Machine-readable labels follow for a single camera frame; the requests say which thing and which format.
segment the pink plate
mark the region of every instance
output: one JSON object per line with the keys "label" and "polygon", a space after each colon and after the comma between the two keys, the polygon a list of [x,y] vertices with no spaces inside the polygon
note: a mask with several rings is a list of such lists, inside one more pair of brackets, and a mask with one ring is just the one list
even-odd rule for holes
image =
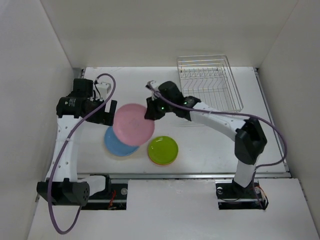
{"label": "pink plate", "polygon": [[130,103],[120,107],[114,115],[113,131],[116,137],[129,146],[147,142],[155,131],[155,122],[145,119],[147,108]]}

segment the yellow-green plate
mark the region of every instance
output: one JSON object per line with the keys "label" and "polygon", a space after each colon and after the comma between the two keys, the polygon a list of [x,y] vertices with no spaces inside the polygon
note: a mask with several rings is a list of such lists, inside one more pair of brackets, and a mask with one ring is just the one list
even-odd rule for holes
{"label": "yellow-green plate", "polygon": [[149,158],[159,165],[171,164],[177,158],[178,151],[176,141],[168,136],[158,136],[148,146]]}

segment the rack wire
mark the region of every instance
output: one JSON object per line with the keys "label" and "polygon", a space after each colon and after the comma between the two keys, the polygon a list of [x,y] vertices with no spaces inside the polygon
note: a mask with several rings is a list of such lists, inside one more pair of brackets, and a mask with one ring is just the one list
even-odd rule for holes
{"label": "rack wire", "polygon": [[180,89],[222,112],[240,112],[243,103],[226,55],[177,58]]}

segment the gray wall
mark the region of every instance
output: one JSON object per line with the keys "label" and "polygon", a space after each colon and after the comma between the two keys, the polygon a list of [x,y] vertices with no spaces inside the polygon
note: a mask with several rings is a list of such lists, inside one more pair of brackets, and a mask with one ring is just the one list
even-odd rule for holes
{"label": "gray wall", "polygon": [[175,66],[226,54],[260,66],[297,0],[41,0],[74,67]]}
{"label": "gray wall", "polygon": [[320,1],[300,0],[259,70],[288,164],[320,229]]}
{"label": "gray wall", "polygon": [[52,157],[70,63],[39,0],[0,0],[0,239],[22,240]]}

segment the blue plate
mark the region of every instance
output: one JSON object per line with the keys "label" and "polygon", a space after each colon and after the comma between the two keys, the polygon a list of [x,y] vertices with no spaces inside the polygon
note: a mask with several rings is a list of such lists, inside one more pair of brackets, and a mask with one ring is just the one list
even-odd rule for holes
{"label": "blue plate", "polygon": [[104,144],[106,149],[113,155],[125,157],[133,154],[139,146],[129,146],[122,143],[115,135],[112,126],[108,127],[104,135]]}

